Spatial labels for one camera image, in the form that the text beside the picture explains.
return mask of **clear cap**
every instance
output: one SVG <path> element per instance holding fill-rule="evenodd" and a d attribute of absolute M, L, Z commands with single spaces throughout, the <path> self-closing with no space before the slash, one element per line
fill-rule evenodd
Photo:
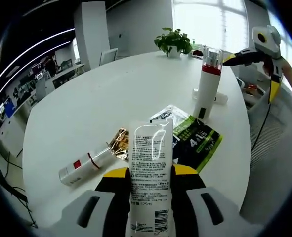
<path fill-rule="evenodd" d="M 223 55 L 223 50 L 205 46 L 203 50 L 203 66 L 214 67 L 221 70 Z"/>

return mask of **potted plant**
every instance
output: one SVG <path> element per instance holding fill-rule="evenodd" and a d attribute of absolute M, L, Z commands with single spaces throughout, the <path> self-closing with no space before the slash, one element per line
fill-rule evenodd
<path fill-rule="evenodd" d="M 178 58 L 180 53 L 188 54 L 191 52 L 192 47 L 190 39 L 187 38 L 187 34 L 181 34 L 180 29 L 173 31 L 169 27 L 162 28 L 164 31 L 169 31 L 168 34 L 157 36 L 155 39 L 156 46 L 166 53 L 169 58 Z"/>

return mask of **white round table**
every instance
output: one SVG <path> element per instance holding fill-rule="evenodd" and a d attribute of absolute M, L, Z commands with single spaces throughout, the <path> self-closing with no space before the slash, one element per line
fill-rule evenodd
<path fill-rule="evenodd" d="M 199 85 L 201 60 L 168 59 L 154 52 L 121 59 L 62 85 L 33 107 L 23 146 L 23 178 L 37 224 L 48 227 L 62 209 L 85 190 L 94 190 L 103 173 L 127 166 L 116 160 L 80 186 L 67 187 L 58 172 L 79 156 L 110 142 L 119 128 L 148 120 L 169 104 L 192 113 L 192 90 Z M 222 69 L 218 92 L 227 105 L 215 104 L 208 125 L 223 135 L 200 176 L 241 207 L 250 173 L 250 130 L 243 96 L 229 67 Z"/>

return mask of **green leaves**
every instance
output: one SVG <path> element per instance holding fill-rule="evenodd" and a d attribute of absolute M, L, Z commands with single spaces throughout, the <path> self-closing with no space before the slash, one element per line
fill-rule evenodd
<path fill-rule="evenodd" d="M 154 40 L 155 45 L 159 48 L 159 50 L 166 53 L 167 56 L 172 50 L 172 47 L 169 46 L 176 46 L 177 51 L 182 51 L 184 54 L 191 52 L 192 46 L 190 44 L 190 39 L 187 38 L 187 34 L 181 34 L 180 29 L 176 29 L 175 31 L 169 27 L 164 27 L 162 29 L 164 31 L 169 31 L 169 33 L 166 35 L 162 33 Z"/>

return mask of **gold foil packet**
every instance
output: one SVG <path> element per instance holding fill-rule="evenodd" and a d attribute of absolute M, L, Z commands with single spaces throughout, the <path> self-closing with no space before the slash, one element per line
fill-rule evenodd
<path fill-rule="evenodd" d="M 118 159 L 128 161 L 128 130 L 121 128 L 110 142 L 109 147 Z"/>

